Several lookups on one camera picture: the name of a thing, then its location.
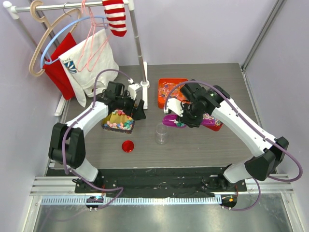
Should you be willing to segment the purple plastic scoop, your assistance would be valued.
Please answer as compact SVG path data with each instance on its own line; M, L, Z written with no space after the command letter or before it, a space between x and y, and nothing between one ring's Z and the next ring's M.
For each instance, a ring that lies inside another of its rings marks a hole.
M162 123L168 127L175 127L175 128L180 128L183 129L187 127L186 124L179 122L177 120L177 115L171 114L171 115L166 115L164 116Z

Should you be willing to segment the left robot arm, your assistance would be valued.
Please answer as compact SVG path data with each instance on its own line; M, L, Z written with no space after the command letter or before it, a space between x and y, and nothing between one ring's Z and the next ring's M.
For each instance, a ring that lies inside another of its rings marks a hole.
M84 178L86 187L93 193L102 189L103 181L99 170L86 159L85 136L101 120L115 110L121 110L133 120L146 118L144 101L135 106L137 91L141 86L130 84L127 89L121 83L109 82L92 104L79 116L67 123L56 123L52 129L49 159L58 162Z

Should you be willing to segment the gold tin of star candies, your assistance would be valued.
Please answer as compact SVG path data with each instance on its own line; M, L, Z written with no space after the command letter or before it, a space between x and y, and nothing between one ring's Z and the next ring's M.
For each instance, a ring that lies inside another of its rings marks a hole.
M102 120L101 126L104 130L131 134L135 121L122 110L115 110Z

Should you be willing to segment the orange candy box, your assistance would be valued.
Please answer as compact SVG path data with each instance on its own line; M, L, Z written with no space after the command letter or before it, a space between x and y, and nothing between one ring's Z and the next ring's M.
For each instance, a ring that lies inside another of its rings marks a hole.
M179 83L188 81L185 78L161 78L158 82L158 107L164 108L166 98L171 90ZM185 100L185 96L180 92L181 87L177 87L171 94L172 98L177 98L182 101Z

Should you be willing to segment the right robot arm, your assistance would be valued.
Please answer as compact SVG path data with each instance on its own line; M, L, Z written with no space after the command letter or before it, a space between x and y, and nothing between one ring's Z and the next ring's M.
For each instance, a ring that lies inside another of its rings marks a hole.
M254 178L266 180L283 161L289 142L285 137L276 138L264 131L236 105L230 95L220 86L202 87L196 80L181 84L185 101L168 99L167 108L178 116L178 121L191 127L199 127L205 113L214 116L240 138L251 156L237 164L228 165L218 185L224 191L231 190L236 182Z

